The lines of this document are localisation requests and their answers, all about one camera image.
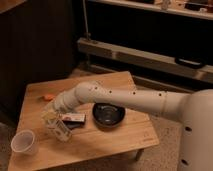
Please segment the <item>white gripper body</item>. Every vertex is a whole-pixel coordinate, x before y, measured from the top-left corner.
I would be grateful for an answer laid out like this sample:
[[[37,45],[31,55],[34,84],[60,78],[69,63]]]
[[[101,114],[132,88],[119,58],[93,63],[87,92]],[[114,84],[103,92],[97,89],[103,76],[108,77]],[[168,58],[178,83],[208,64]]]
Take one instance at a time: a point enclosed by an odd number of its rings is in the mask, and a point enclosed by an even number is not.
[[[67,113],[70,112],[70,109],[65,105],[63,95],[59,94],[57,95],[53,101],[52,101],[52,106],[55,111],[59,113]]]

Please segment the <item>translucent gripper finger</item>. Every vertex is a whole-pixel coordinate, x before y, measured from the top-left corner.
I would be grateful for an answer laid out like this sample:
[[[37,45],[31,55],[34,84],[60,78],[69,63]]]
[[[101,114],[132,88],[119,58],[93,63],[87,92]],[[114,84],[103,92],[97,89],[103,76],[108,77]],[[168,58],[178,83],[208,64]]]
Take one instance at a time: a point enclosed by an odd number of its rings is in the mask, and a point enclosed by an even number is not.
[[[52,110],[53,110],[53,103],[52,102],[49,102],[43,108],[43,112],[48,112],[48,111],[52,111]]]
[[[58,113],[54,110],[46,110],[42,113],[42,118],[47,120],[55,120],[58,118]]]

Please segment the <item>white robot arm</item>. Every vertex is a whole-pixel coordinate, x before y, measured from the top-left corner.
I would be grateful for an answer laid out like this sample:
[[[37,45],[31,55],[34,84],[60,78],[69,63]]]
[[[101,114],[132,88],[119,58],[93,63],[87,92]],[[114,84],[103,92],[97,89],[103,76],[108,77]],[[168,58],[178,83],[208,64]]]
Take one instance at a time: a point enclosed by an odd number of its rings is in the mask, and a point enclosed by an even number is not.
[[[63,91],[44,113],[71,112],[87,103],[114,106],[181,122],[178,171],[213,171],[213,89],[194,93],[107,88],[98,82],[81,82]]]

